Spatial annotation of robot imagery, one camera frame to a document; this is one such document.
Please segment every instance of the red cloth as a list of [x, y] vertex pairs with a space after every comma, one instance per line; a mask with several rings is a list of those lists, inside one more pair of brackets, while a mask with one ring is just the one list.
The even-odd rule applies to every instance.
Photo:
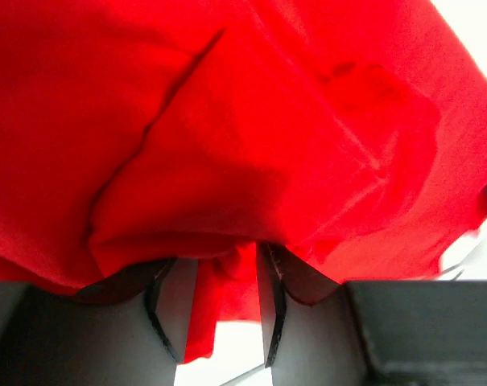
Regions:
[[189, 359], [255, 317], [252, 240], [437, 273], [486, 183], [487, 81], [428, 0], [0, 2], [0, 280], [210, 258]]

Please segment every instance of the black plastic part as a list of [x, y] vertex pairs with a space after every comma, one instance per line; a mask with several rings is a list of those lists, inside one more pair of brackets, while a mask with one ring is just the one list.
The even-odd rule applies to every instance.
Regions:
[[[259, 296], [269, 298], [277, 274], [267, 278], [266, 267], [280, 266], [283, 252], [260, 251]], [[300, 259], [295, 266], [301, 264], [312, 269]], [[317, 296], [316, 304], [293, 298], [312, 298], [312, 291], [288, 288], [292, 283], [301, 285], [281, 281], [287, 308], [271, 365], [274, 386], [487, 385], [487, 282], [355, 281]], [[261, 300], [261, 309], [266, 343], [274, 307]]]
[[[258, 250], [258, 254], [270, 253], [268, 245]], [[270, 259], [258, 258], [259, 306], [261, 311], [261, 329], [265, 366], [270, 367], [275, 360], [283, 334], [286, 317], [286, 296], [277, 271]]]
[[487, 384], [487, 281], [349, 283], [379, 380]]
[[[177, 282], [183, 275], [187, 280]], [[159, 295], [160, 313], [174, 305], [160, 322], [177, 356], [184, 355], [195, 278], [196, 261], [181, 260]], [[155, 333], [143, 298], [84, 305], [29, 287], [11, 315], [5, 313], [0, 385], [172, 386], [177, 363]]]

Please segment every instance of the red fabric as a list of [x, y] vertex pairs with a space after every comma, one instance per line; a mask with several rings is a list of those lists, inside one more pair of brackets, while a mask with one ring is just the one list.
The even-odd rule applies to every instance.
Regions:
[[252, 240], [432, 274], [486, 183], [487, 81], [428, 0], [0, 2], [0, 280], [210, 258], [189, 359], [256, 317]]

